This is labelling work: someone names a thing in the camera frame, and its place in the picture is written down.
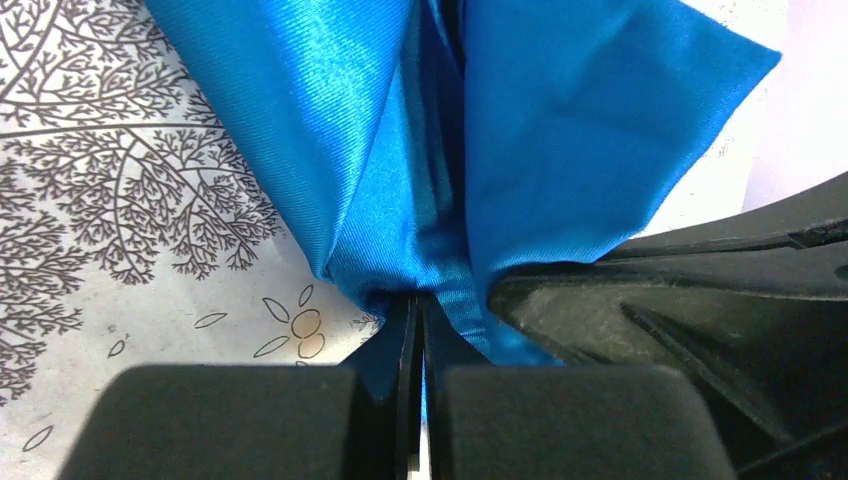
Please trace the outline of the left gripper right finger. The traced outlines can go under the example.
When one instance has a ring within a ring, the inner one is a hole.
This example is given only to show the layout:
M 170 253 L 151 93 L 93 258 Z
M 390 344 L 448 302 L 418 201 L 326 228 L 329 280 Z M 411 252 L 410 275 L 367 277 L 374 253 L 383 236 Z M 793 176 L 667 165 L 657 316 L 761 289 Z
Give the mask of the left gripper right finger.
M 436 479 L 732 479 L 707 406 L 653 365 L 504 367 L 420 302 Z

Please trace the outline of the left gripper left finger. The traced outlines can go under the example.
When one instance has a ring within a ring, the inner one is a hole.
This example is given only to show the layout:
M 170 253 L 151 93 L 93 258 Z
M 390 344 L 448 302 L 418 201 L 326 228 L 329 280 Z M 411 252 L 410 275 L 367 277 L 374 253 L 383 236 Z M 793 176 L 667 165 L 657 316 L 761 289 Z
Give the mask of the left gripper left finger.
M 105 389 L 63 479 L 403 479 L 418 444 L 415 296 L 335 366 L 142 365 Z

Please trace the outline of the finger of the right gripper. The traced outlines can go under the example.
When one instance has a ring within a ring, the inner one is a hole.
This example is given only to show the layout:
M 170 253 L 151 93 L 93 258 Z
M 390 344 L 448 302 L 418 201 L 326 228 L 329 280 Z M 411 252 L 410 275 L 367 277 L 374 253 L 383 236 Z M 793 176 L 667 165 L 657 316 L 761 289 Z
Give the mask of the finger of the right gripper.
M 589 265 L 517 268 L 488 306 L 566 364 L 686 374 L 742 479 L 847 475 L 845 175 Z

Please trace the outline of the blue cloth napkin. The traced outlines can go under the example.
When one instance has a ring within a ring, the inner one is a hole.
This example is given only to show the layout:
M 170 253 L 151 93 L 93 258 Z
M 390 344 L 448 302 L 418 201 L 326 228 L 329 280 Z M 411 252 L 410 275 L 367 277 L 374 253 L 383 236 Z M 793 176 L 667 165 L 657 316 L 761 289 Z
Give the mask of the blue cloth napkin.
M 313 274 L 434 295 L 500 365 L 513 268 L 642 231 L 779 52 L 680 1 L 150 1 Z

